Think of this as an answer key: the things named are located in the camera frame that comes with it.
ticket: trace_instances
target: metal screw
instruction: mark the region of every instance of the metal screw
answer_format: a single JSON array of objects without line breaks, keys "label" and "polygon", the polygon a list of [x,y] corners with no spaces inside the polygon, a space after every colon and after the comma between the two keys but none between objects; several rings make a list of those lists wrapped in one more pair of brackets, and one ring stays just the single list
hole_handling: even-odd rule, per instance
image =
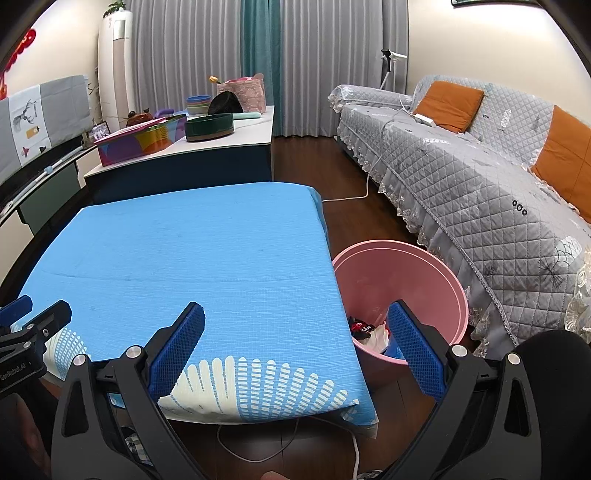
[{"label": "metal screw", "polygon": [[465,346],[462,345],[454,345],[452,347],[452,353],[455,356],[466,356],[468,354],[468,350],[466,350]]},{"label": "metal screw", "polygon": [[138,358],[142,353],[142,348],[140,346],[134,345],[134,346],[130,346],[127,351],[125,352],[125,355],[127,355],[128,358]]},{"label": "metal screw", "polygon": [[76,355],[76,356],[74,357],[74,362],[73,362],[73,363],[74,363],[74,365],[75,365],[75,366],[79,367],[79,366],[81,366],[81,365],[82,365],[84,362],[86,362],[86,355],[82,355],[82,354],[80,354],[80,355]]},{"label": "metal screw", "polygon": [[519,365],[521,363],[521,358],[516,353],[510,353],[507,355],[507,360],[509,360],[510,364]]}]

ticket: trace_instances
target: teal curtain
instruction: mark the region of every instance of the teal curtain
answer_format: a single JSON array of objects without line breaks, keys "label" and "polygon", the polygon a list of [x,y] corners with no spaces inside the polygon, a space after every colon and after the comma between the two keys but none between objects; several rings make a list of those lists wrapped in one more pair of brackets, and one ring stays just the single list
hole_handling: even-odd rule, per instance
[{"label": "teal curtain", "polygon": [[273,134],[282,131],[281,0],[241,0],[242,76],[265,76],[267,105],[275,105]]}]

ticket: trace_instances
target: blue tablecloth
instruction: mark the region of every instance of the blue tablecloth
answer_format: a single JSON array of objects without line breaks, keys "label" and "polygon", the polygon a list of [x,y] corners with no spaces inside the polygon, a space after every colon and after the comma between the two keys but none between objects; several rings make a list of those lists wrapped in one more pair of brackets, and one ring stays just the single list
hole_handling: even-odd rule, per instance
[{"label": "blue tablecloth", "polygon": [[172,394],[172,419],[242,423],[342,408],[377,422],[355,355],[315,190],[257,183],[84,208],[27,280],[34,311],[55,301],[72,322],[48,342],[65,378],[75,355],[144,345],[187,303],[205,332]]}]

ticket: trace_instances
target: blue gripper pad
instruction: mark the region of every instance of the blue gripper pad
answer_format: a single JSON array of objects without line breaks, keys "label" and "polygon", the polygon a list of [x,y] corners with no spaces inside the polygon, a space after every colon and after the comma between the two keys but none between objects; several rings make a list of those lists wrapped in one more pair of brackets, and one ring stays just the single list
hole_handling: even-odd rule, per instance
[{"label": "blue gripper pad", "polygon": [[152,362],[148,384],[152,400],[170,395],[204,330],[205,312],[195,304]]},{"label": "blue gripper pad", "polygon": [[29,295],[23,295],[0,309],[0,327],[10,327],[33,310]]},{"label": "blue gripper pad", "polygon": [[402,350],[421,391],[437,402],[441,401],[446,390],[441,360],[398,302],[388,309],[388,329]]}]

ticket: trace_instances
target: curtain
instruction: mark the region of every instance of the curtain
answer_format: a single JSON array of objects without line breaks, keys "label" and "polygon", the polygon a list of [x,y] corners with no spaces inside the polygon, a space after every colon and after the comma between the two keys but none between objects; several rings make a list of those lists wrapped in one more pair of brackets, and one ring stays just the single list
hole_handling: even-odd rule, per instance
[{"label": "curtain", "polygon": [[183,110],[209,82],[241,76],[238,0],[131,0],[138,107]]},{"label": "curtain", "polygon": [[[382,0],[382,5],[384,48],[408,55],[408,0]],[[399,59],[392,67],[392,73],[384,85],[384,90],[406,93],[407,72],[408,60]],[[386,75],[385,65],[382,68],[382,78],[384,75]]]},{"label": "curtain", "polygon": [[[407,53],[406,4],[407,0],[282,0],[284,135],[330,137],[338,124],[327,101],[332,89],[341,83],[379,88],[381,50]],[[406,25],[406,33],[404,28],[393,31],[400,25]],[[401,64],[397,88],[404,91],[405,62],[402,72]]]},{"label": "curtain", "polygon": [[267,105],[275,105],[273,133],[282,131],[280,0],[242,0],[242,76],[265,76]]}]

